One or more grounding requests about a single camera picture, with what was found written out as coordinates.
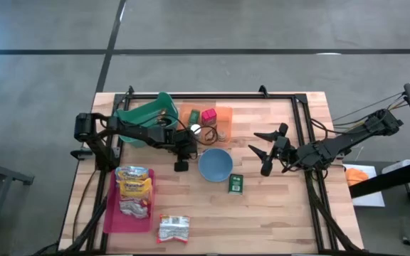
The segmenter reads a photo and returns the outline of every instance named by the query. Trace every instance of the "red cube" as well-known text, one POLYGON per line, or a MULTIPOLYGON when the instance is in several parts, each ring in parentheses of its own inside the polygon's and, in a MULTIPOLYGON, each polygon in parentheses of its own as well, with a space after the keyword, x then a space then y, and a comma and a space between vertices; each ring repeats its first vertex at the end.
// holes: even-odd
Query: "red cube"
POLYGON ((214 109, 205 110, 202 112, 202 124, 203 125, 213 125, 216 123, 216 111, 214 109))

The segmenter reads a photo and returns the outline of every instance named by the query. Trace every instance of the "gray floor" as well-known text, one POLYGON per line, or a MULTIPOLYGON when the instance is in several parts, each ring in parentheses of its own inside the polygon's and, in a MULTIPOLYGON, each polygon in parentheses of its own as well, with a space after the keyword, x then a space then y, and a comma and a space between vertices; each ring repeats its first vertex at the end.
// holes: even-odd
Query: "gray floor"
MULTIPOLYGON (((0 49, 106 48, 118 3, 0 1, 0 49)), ((115 47, 410 48, 410 1, 129 0, 115 47)), ((0 255, 27 255, 58 239, 77 164, 69 155, 79 146, 74 117, 89 111, 103 59, 0 55, 0 164, 36 176, 30 188, 11 189, 0 255)), ((325 91, 336 118, 406 82, 410 55, 115 56, 104 91, 325 91)), ((409 108, 394 113, 402 130, 357 146, 349 160, 410 159, 409 108)), ((359 214, 361 227, 374 222, 359 214)), ((365 228, 362 236, 367 249, 400 253, 387 242, 395 239, 365 228)))

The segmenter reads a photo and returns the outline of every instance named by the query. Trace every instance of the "pink tray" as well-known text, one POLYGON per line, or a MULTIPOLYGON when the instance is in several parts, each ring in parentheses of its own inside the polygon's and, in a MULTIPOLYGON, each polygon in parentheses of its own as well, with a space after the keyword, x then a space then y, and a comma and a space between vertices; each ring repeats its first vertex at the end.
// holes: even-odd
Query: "pink tray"
POLYGON ((105 211, 104 233, 140 233, 149 232, 153 221, 154 205, 154 171, 149 170, 152 179, 153 193, 152 202, 149 206, 149 217, 138 219, 131 215, 125 215, 120 210, 120 191, 117 188, 115 171, 110 174, 110 187, 108 189, 107 210, 105 211))

